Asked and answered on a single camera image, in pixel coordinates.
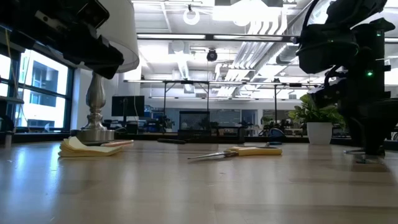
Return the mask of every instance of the ceiling beam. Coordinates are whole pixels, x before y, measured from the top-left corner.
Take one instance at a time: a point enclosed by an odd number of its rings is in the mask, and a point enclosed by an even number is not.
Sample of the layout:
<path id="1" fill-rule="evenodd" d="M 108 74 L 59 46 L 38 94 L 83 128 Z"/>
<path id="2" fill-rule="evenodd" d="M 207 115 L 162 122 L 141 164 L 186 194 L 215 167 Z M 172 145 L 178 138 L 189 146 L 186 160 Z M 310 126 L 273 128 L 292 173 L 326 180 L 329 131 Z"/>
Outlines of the ceiling beam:
<path id="1" fill-rule="evenodd" d="M 162 7 L 162 11 L 163 11 L 164 19 L 165 19 L 166 24 L 167 24 L 167 28 L 168 28 L 169 32 L 172 33 L 172 26 L 170 25 L 169 18 L 167 17 L 167 12 L 166 12 L 166 8 L 164 6 L 164 2 L 162 2 L 160 4 L 160 6 Z"/>

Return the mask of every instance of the ceiling light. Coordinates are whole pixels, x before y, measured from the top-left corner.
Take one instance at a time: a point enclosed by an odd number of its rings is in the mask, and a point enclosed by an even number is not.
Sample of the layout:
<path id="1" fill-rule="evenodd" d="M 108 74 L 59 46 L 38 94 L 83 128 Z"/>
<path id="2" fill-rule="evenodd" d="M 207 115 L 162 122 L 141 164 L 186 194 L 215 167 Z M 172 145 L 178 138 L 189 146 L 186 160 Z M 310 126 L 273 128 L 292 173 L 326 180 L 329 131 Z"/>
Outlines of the ceiling light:
<path id="1" fill-rule="evenodd" d="M 245 84 L 245 82 L 210 82 L 210 84 L 242 85 L 242 84 Z"/>
<path id="2" fill-rule="evenodd" d="M 229 98 L 210 97 L 209 100 L 228 100 Z"/>
<path id="3" fill-rule="evenodd" d="M 185 6 L 187 4 L 191 4 L 192 6 L 201 6 L 203 3 L 201 1 L 184 1 L 184 0 L 170 0 L 170 1 L 153 1 L 153 0 L 131 0 L 131 3 L 138 3 L 138 4 L 168 4 L 168 5 L 180 5 Z"/>
<path id="4" fill-rule="evenodd" d="M 230 98 L 229 100 L 252 100 L 252 98 Z"/>
<path id="5" fill-rule="evenodd" d="M 398 44 L 398 38 L 385 38 L 386 44 Z"/>
<path id="6" fill-rule="evenodd" d="M 188 18 L 189 12 L 195 13 L 195 16 L 192 19 Z M 189 11 L 188 9 L 186 9 L 184 12 L 184 15 L 183 15 L 183 19 L 184 19 L 184 22 L 188 25 L 196 25 L 200 20 L 200 15 L 199 15 L 199 12 L 196 10 Z"/>
<path id="7" fill-rule="evenodd" d="M 278 7 L 268 7 L 261 0 L 240 0 L 231 6 L 215 6 L 213 20 L 233 21 L 237 26 L 246 26 L 251 21 L 270 21 L 281 10 Z"/>
<path id="8" fill-rule="evenodd" d="M 250 83 L 248 83 L 248 85 L 276 85 L 276 83 L 271 83 L 271 82 L 262 82 L 262 83 L 252 83 L 252 82 L 250 82 Z"/>
<path id="9" fill-rule="evenodd" d="M 206 35 L 201 34 L 137 34 L 137 38 L 140 40 L 204 40 L 206 39 Z"/>
<path id="10" fill-rule="evenodd" d="M 214 35 L 215 40 L 242 40 L 280 42 L 282 37 L 274 35 Z"/>
<path id="11" fill-rule="evenodd" d="M 398 2 L 396 0 L 388 0 L 385 7 L 398 7 Z"/>
<path id="12" fill-rule="evenodd" d="M 200 97 L 179 97 L 179 99 L 184 99 L 184 100 L 205 100 L 206 98 L 200 98 Z"/>
<path id="13" fill-rule="evenodd" d="M 164 96 L 150 96 L 149 99 L 164 99 Z M 166 96 L 166 99 L 175 99 L 175 97 Z"/>
<path id="14" fill-rule="evenodd" d="M 124 80 L 124 82 L 132 83 L 163 83 L 161 80 Z"/>

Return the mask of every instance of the scissor handle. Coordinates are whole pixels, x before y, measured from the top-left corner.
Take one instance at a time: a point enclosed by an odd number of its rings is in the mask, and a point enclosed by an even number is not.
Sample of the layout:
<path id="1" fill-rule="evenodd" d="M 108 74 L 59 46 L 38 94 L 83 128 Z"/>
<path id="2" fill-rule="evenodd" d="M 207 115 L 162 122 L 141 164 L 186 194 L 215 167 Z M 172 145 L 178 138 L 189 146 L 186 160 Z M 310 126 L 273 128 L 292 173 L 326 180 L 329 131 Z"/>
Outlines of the scissor handle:
<path id="1" fill-rule="evenodd" d="M 277 147 L 232 147 L 225 152 L 237 152 L 239 156 L 282 155 Z"/>

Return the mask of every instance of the camera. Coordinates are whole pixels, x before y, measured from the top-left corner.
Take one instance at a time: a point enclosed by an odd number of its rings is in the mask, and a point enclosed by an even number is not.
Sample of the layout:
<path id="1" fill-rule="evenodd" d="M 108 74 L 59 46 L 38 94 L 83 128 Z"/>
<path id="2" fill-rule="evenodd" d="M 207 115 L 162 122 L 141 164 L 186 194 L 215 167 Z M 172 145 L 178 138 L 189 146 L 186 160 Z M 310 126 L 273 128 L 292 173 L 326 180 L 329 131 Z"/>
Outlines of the camera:
<path id="1" fill-rule="evenodd" d="M 215 49 L 210 49 L 209 52 L 207 53 L 207 61 L 209 62 L 214 62 L 217 60 L 217 53 Z"/>

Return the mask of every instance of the white lamp shade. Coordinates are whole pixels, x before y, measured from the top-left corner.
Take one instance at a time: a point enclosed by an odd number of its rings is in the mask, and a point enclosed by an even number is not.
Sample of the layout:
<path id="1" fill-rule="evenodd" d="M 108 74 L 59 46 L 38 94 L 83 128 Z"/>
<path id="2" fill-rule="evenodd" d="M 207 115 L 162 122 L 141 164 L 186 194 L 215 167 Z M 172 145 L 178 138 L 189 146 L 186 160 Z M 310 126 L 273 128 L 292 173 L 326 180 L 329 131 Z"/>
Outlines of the white lamp shade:
<path id="1" fill-rule="evenodd" d="M 118 73 L 128 72 L 139 64 L 134 6 L 128 0 L 99 0 L 109 11 L 109 19 L 97 30 L 97 34 L 109 40 L 124 57 Z"/>

